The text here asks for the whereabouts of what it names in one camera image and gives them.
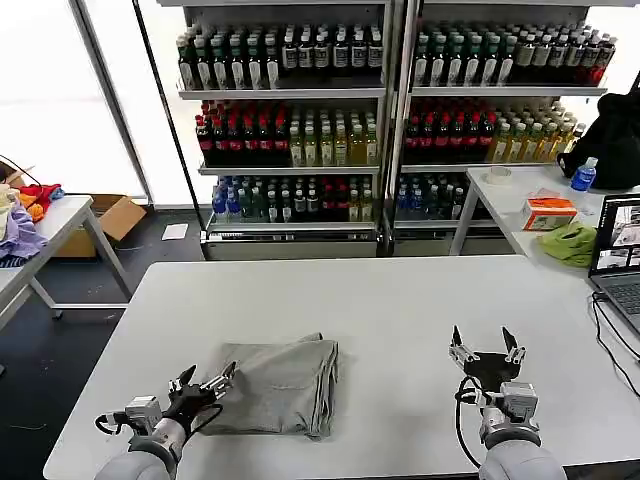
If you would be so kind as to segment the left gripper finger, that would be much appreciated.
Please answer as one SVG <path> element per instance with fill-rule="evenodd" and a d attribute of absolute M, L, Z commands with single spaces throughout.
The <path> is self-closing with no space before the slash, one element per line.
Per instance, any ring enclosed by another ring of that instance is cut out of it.
<path fill-rule="evenodd" d="M 228 363 L 216 376 L 211 380 L 203 383 L 199 387 L 199 391 L 206 394 L 214 401 L 223 398 L 229 389 L 233 387 L 232 382 L 235 376 L 236 362 Z"/>
<path fill-rule="evenodd" d="M 169 396 L 188 396 L 197 392 L 197 387 L 191 383 L 196 365 L 192 365 L 181 372 L 176 379 L 169 381 Z"/>

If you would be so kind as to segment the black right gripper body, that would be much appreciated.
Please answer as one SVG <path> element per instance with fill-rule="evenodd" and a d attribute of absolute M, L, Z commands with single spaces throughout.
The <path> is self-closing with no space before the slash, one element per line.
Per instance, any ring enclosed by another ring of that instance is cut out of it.
<path fill-rule="evenodd" d="M 492 393 L 498 393 L 504 382 L 518 377 L 518 365 L 502 353 L 477 352 L 475 358 L 464 362 L 463 371 L 477 379 L 484 391 Z"/>

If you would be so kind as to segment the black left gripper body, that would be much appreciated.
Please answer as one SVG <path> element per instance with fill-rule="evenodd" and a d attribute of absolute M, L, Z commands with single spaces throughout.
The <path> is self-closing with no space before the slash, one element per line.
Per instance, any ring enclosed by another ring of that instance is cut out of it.
<path fill-rule="evenodd" d="M 216 419 L 222 412 L 223 406 L 216 403 L 213 399 L 209 398 L 206 394 L 199 391 L 199 385 L 193 384 L 197 387 L 197 392 L 188 396 L 169 396 L 169 407 L 163 412 L 163 419 L 170 419 L 177 422 L 186 433 L 194 433 L 202 430 L 206 425 Z M 194 421 L 204 411 L 212 409 L 214 413 L 203 423 L 194 427 Z"/>

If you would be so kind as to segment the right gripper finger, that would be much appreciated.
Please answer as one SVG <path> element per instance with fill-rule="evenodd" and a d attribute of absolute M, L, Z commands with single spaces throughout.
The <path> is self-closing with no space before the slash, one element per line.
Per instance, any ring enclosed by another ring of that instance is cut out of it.
<path fill-rule="evenodd" d="M 457 325 L 453 327 L 448 352 L 454 363 L 465 373 L 467 373 L 468 369 L 478 361 L 478 356 L 463 343 Z"/>
<path fill-rule="evenodd" d="M 518 345 L 515 336 L 505 326 L 502 327 L 502 334 L 507 350 L 505 361 L 522 362 L 526 354 L 526 348 Z"/>

